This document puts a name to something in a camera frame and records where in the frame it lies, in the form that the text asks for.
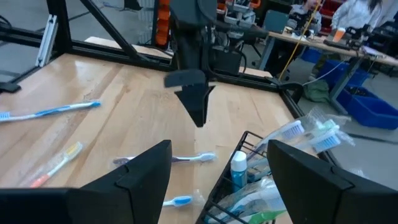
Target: desk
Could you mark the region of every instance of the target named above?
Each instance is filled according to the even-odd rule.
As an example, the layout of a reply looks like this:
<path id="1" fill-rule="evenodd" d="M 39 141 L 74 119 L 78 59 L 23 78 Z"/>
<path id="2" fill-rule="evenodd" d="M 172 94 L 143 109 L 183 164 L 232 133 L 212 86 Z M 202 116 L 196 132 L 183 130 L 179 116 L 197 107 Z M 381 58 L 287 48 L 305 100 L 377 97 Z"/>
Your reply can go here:
<path id="1" fill-rule="evenodd" d="M 269 76 L 258 70 L 246 72 Z M 204 128 L 196 128 L 173 91 L 164 88 L 164 75 L 63 54 L 20 82 L 22 91 L 1 94 L 0 110 L 29 112 L 89 99 L 99 99 L 103 105 L 1 124 L 0 187 L 18 186 L 30 170 L 77 141 L 85 145 L 84 151 L 45 187 L 81 187 L 108 173 L 112 158 L 137 155 L 171 139 L 175 155 L 214 151 L 218 160 L 173 165 L 166 199 L 192 194 L 195 189 L 207 198 L 245 130 L 265 136 L 293 120 L 277 93 L 216 83 L 209 97 L 208 121 Z M 194 223 L 200 210 L 165 208 L 159 223 Z M 277 220 L 277 224 L 285 223 L 291 223 L 287 213 Z"/>
<path id="2" fill-rule="evenodd" d="M 259 64 L 259 70 L 264 70 L 266 67 L 266 63 L 268 61 L 269 55 L 271 54 L 271 50 L 274 46 L 275 39 L 280 39 L 288 42 L 293 42 L 297 43 L 299 41 L 298 38 L 292 37 L 291 34 L 288 34 L 284 32 L 283 34 L 278 34 L 275 32 L 269 32 L 269 36 L 266 39 L 266 47 L 264 48 L 261 56 L 261 62 Z M 347 111 L 340 105 L 339 102 L 337 102 L 337 96 L 340 95 L 341 91 L 343 88 L 347 85 L 349 82 L 350 78 L 353 76 L 355 70 L 359 67 L 359 64 L 362 62 L 363 58 L 365 58 L 365 54 L 362 53 L 357 53 L 354 50 L 345 50 L 345 49 L 339 49 L 336 47 L 330 47 L 327 46 L 326 44 L 323 43 L 323 41 L 326 39 L 326 37 L 314 37 L 313 41 L 305 40 L 304 38 L 302 39 L 301 43 L 304 46 L 309 46 L 309 47 L 316 47 L 318 49 L 322 50 L 327 50 L 330 52 L 334 53 L 339 53 L 343 55 L 347 55 L 350 57 L 354 57 L 354 59 L 351 61 L 350 65 L 348 66 L 346 70 L 346 74 L 343 75 L 336 83 L 335 87 L 331 90 L 330 92 L 330 103 L 332 106 L 334 106 L 340 113 L 342 114 L 347 114 Z M 380 53 L 381 55 L 384 55 L 384 58 L 377 58 L 375 59 L 376 62 L 383 63 L 386 65 L 392 65 L 392 66 L 398 66 L 398 60 L 394 59 L 393 57 L 390 57 L 388 55 L 385 55 L 383 53 Z"/>

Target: blue storage box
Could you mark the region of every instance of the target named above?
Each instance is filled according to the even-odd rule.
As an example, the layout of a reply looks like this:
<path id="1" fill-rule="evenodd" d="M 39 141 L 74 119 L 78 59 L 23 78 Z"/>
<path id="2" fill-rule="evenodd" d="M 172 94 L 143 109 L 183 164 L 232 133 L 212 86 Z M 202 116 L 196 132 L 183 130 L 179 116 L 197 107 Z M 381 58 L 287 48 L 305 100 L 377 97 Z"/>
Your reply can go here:
<path id="1" fill-rule="evenodd" d="M 301 55 L 301 59 L 306 62 L 317 63 L 321 54 L 321 51 L 309 47 L 305 49 L 304 53 Z"/>
<path id="2" fill-rule="evenodd" d="M 330 70 L 334 69 L 339 63 L 341 62 L 336 60 L 326 60 L 325 64 L 318 73 L 318 77 L 328 73 Z M 339 65 L 339 67 L 334 69 L 331 73 L 329 73 L 322 79 L 324 79 L 329 86 L 333 86 L 345 74 L 347 67 L 348 63 L 342 63 L 341 65 Z M 357 69 L 354 75 L 349 80 L 348 85 L 362 86 L 367 78 L 369 78 L 368 72 L 365 72 L 362 69 Z"/>
<path id="3" fill-rule="evenodd" d="M 363 95 L 352 95 L 348 88 L 359 88 Z M 398 110 L 360 86 L 349 86 L 337 97 L 337 101 L 359 124 L 394 130 L 398 128 Z"/>

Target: gray floor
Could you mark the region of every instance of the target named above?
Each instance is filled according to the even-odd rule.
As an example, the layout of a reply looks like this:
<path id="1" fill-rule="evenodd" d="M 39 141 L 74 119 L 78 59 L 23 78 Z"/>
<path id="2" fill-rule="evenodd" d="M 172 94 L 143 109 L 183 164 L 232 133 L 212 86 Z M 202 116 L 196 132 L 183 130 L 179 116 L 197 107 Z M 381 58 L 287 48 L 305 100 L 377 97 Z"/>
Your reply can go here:
<path id="1" fill-rule="evenodd" d="M 9 19 L 13 26 L 29 30 L 45 27 L 48 18 L 45 0 L 0 0 L 0 2 L 2 6 L 0 14 Z M 123 6 L 123 0 L 109 0 L 108 2 L 117 7 Z M 69 18 L 87 11 L 79 0 L 67 0 L 67 6 Z M 146 15 L 131 11 L 120 12 L 108 7 L 102 8 L 102 11 L 127 41 L 132 44 L 138 41 L 145 42 L 142 36 L 150 31 L 150 23 L 140 21 L 138 18 L 146 17 Z M 72 20 L 70 29 L 72 38 L 75 40 L 85 40 L 90 36 L 111 39 L 91 14 Z M 0 82 L 8 81 L 12 78 L 12 73 L 22 73 L 33 66 L 37 52 L 38 49 L 16 44 L 0 47 Z M 251 62 L 258 60 L 259 57 L 251 46 L 246 46 L 244 52 L 248 57 L 248 67 L 252 67 Z M 289 67 L 291 80 L 306 82 L 312 66 L 312 63 L 297 59 Z M 398 108 L 398 98 L 395 97 L 398 78 L 380 74 L 375 79 L 367 80 L 364 86 Z M 328 104 L 315 104 L 306 99 L 301 99 L 299 102 L 304 112 L 311 110 L 315 105 L 320 106 L 327 113 L 336 114 L 336 111 Z M 367 128 L 355 120 L 348 123 L 344 130 L 363 136 L 398 141 L 398 131 Z M 370 179 L 398 190 L 398 180 L 393 178 L 394 173 L 398 172 L 398 165 L 394 165 L 398 158 L 397 146 L 364 139 L 355 139 L 355 142 L 355 147 L 341 146 L 331 150 L 341 166 L 350 170 L 361 169 Z"/>

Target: black wire rack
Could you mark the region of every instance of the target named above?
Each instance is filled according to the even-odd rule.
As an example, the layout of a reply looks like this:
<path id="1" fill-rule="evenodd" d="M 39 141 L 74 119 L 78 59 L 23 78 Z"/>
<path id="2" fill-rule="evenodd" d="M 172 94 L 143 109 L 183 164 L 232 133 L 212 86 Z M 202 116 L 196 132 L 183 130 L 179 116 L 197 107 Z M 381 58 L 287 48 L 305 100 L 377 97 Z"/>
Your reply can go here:
<path id="1" fill-rule="evenodd" d="M 266 157 L 265 152 L 263 153 L 258 153 L 256 151 L 252 150 L 252 147 L 257 144 L 260 140 L 262 139 L 261 136 L 258 136 L 257 134 L 254 134 L 250 131 L 245 131 L 242 135 L 242 138 L 240 139 L 238 145 L 236 146 L 233 155 L 236 153 L 236 151 L 243 151 L 246 154 L 250 153 L 250 152 L 254 152 L 256 154 L 259 154 L 263 157 Z M 223 173 L 220 175 L 220 177 L 217 180 L 216 185 L 213 187 L 213 190 L 211 190 L 210 195 L 208 197 L 208 200 L 205 204 L 205 206 L 203 207 L 203 210 L 201 211 L 198 220 L 196 221 L 196 224 L 199 223 L 206 223 L 205 218 L 206 217 L 210 217 L 213 218 L 214 220 L 216 220 L 218 223 L 221 224 L 226 224 L 226 222 L 221 221 L 220 219 L 216 218 L 214 215 L 212 215 L 209 211 L 210 209 L 212 209 L 213 207 L 218 208 L 219 210 L 221 210 L 222 212 L 227 213 L 231 218 L 239 221 L 240 223 L 243 224 L 248 224 L 247 222 L 243 221 L 241 218 L 239 218 L 238 216 L 236 216 L 235 214 L 227 211 L 226 208 L 223 208 L 221 206 L 219 206 L 217 203 L 224 197 L 226 197 L 227 195 L 230 195 L 233 193 L 233 181 L 231 180 L 231 171 L 230 171 L 230 167 L 231 167 L 231 160 L 232 157 L 229 159 L 226 167 L 224 168 Z M 270 222 L 265 222 L 264 224 L 274 224 L 275 220 L 272 220 Z"/>

